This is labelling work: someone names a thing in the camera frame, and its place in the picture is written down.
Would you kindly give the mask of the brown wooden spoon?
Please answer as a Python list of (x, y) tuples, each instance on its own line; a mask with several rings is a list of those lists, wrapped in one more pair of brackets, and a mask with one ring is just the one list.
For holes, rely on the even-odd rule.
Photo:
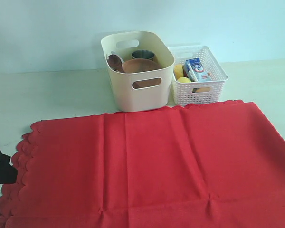
[(120, 73), (125, 73), (122, 67), (121, 59), (117, 55), (114, 54), (109, 55), (107, 62), (109, 67), (112, 68), (113, 70), (118, 71)]

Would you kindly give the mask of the brown wooden plate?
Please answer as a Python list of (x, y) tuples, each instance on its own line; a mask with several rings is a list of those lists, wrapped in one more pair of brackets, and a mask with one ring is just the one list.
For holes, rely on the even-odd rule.
[[(125, 73), (140, 73), (161, 69), (161, 66), (148, 59), (131, 59), (122, 63), (123, 70)], [(142, 89), (152, 86), (158, 86), (162, 80), (160, 78), (144, 79), (133, 82), (133, 89)]]

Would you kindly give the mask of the stainless steel cup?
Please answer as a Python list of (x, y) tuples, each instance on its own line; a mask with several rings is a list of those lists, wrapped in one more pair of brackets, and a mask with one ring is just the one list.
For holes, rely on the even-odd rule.
[(153, 60), (155, 57), (155, 54), (152, 51), (149, 50), (136, 50), (131, 54), (133, 59), (148, 59), (148, 60)]

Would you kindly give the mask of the yellow lemon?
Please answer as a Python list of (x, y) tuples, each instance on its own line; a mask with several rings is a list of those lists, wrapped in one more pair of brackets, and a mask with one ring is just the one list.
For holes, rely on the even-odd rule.
[(191, 83), (191, 80), (187, 77), (180, 77), (177, 79), (177, 82), (179, 82), (179, 83)]

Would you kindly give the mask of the yellow cheese wedge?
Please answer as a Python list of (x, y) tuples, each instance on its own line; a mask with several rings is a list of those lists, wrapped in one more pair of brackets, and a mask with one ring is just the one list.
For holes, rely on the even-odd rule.
[(182, 64), (175, 64), (173, 72), (174, 72), (174, 76), (175, 76), (176, 80), (178, 80), (181, 77), (184, 77), (183, 65)]

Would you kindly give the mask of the red scalloped cloth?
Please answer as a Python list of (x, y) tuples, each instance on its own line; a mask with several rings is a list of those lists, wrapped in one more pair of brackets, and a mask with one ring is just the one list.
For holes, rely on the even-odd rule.
[(253, 102), (31, 128), (0, 228), (285, 228), (285, 141)]

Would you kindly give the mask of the blue white milk carton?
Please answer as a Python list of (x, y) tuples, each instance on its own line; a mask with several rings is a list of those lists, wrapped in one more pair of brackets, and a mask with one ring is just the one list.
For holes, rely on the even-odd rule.
[(183, 68), (192, 82), (209, 82), (211, 78), (206, 72), (199, 57), (187, 59)]

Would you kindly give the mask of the cream plastic bin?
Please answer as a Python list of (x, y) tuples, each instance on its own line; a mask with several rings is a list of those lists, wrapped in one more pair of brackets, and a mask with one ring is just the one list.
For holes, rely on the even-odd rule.
[(149, 50), (155, 54), (154, 62), (160, 66), (160, 69), (137, 73), (120, 73), (107, 68), (119, 110), (138, 112), (167, 104), (175, 58), (155, 33), (132, 31), (111, 34), (102, 38), (101, 45), (105, 58), (115, 53), (124, 61), (131, 61), (136, 50)]

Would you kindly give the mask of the white woven plastic basket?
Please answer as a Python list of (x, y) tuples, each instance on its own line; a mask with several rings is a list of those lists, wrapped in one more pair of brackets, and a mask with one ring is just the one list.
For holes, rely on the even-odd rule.
[[(171, 90), (174, 102), (180, 106), (190, 103), (207, 104), (217, 102), (222, 93), (228, 76), (222, 69), (211, 50), (207, 46), (174, 46), (168, 48), (175, 57), (175, 64), (184, 65), (187, 59), (199, 57), (206, 72), (209, 74), (209, 82), (179, 83), (175, 76), (172, 77)], [(197, 88), (210, 87), (207, 93), (195, 93)]]

